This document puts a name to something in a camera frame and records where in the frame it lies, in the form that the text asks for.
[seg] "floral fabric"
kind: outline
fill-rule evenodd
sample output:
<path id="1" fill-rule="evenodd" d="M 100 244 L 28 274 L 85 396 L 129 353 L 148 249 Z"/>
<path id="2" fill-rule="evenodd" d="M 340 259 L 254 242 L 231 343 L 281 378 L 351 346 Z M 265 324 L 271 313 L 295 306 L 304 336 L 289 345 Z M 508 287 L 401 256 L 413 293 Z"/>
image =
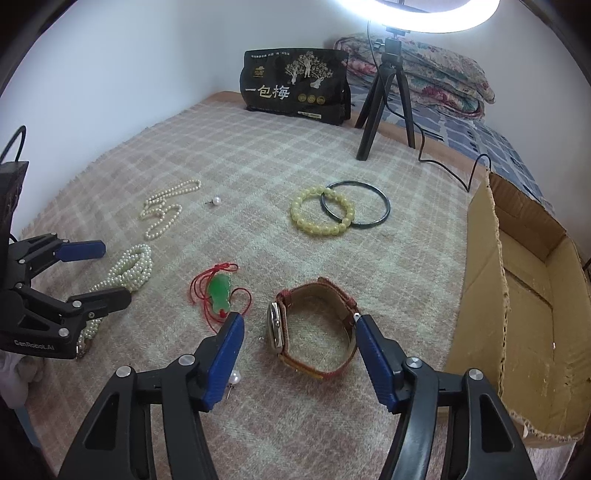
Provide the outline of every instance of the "floral fabric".
<path id="1" fill-rule="evenodd" d="M 402 65 L 411 91 L 411 101 L 437 108 L 447 115 L 464 119 L 484 116 L 484 102 L 494 103 L 484 71 L 474 60 L 445 48 L 404 37 Z M 337 40 L 335 48 L 349 53 L 349 73 L 352 82 L 373 81 L 376 68 L 365 34 L 355 34 Z M 381 64 L 381 52 L 375 51 Z M 396 81 L 392 90 L 398 93 Z"/>

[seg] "jade fish pendant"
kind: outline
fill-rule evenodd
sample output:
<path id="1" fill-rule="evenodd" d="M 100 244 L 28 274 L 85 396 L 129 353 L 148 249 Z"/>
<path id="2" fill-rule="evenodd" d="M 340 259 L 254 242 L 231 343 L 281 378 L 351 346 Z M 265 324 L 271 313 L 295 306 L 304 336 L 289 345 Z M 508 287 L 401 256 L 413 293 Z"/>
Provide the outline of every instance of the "jade fish pendant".
<path id="1" fill-rule="evenodd" d="M 207 294 L 212 301 L 212 309 L 221 318 L 226 318 L 230 313 L 230 276 L 218 273 L 210 280 L 207 286 Z"/>

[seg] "wristwatch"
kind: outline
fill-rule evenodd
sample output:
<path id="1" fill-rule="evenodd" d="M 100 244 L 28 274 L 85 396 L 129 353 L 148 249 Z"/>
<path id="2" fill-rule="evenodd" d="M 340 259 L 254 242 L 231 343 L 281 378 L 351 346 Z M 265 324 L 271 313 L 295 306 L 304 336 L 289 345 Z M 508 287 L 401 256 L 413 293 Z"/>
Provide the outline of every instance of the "wristwatch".
<path id="1" fill-rule="evenodd" d="M 314 365 L 309 365 L 304 361 L 290 355 L 290 334 L 287 322 L 287 313 L 295 305 L 301 305 L 306 299 L 315 297 L 324 300 L 335 311 L 336 316 L 343 323 L 349 337 L 349 345 L 346 355 L 334 371 L 323 371 Z M 355 341 L 355 321 L 353 316 L 357 313 L 357 302 L 349 297 L 344 291 L 333 284 L 330 280 L 320 277 L 315 282 L 306 283 L 292 290 L 282 290 L 277 294 L 275 301 L 269 304 L 267 310 L 267 330 L 271 349 L 277 354 L 280 360 L 286 365 L 315 378 L 331 378 L 339 375 L 349 362 L 353 359 L 357 351 L 357 342 Z"/>

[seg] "black snack package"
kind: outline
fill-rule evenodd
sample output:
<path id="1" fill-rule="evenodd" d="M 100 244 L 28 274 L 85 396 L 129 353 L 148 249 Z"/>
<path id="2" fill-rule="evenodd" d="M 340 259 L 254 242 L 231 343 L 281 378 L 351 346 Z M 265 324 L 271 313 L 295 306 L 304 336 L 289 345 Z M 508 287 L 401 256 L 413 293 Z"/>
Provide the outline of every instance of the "black snack package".
<path id="1" fill-rule="evenodd" d="M 342 50 L 250 50 L 244 54 L 240 93 L 249 110 L 340 125 L 351 118 L 348 62 L 349 54 Z"/>

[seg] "tripod leg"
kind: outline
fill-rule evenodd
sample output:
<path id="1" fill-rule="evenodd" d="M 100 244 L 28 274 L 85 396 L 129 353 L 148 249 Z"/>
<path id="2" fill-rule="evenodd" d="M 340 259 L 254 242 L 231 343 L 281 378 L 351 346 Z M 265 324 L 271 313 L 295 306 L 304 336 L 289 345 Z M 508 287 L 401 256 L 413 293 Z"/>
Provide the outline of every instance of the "tripod leg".
<path id="1" fill-rule="evenodd" d="M 374 143 L 375 134 L 378 131 L 378 125 L 382 119 L 384 107 L 386 106 L 384 101 L 384 91 L 386 94 L 390 91 L 393 79 L 394 71 L 384 65 L 380 65 L 376 80 L 374 81 L 375 90 L 371 106 L 369 107 L 367 123 L 365 124 L 365 130 L 363 131 L 363 137 L 361 138 L 359 149 L 357 150 L 357 160 L 365 161 L 369 157 L 369 151 Z"/>
<path id="2" fill-rule="evenodd" d="M 368 93 L 367 97 L 365 98 L 365 101 L 363 103 L 363 107 L 359 113 L 359 117 L 357 118 L 357 121 L 355 122 L 355 128 L 363 128 L 363 126 L 365 125 L 365 121 L 368 118 L 369 109 L 371 107 L 372 102 L 374 101 L 375 91 L 376 91 L 376 88 L 378 87 L 378 82 L 379 82 L 379 73 L 376 73 L 376 75 L 374 77 L 374 82 L 371 84 L 371 88 L 369 89 L 369 93 Z"/>
<path id="3" fill-rule="evenodd" d="M 396 69 L 396 81 L 398 82 L 400 99 L 402 100 L 402 111 L 404 112 L 404 122 L 406 123 L 407 128 L 408 146 L 411 148 L 416 148 L 414 142 L 413 107 L 410 104 L 408 80 L 402 67 Z"/>

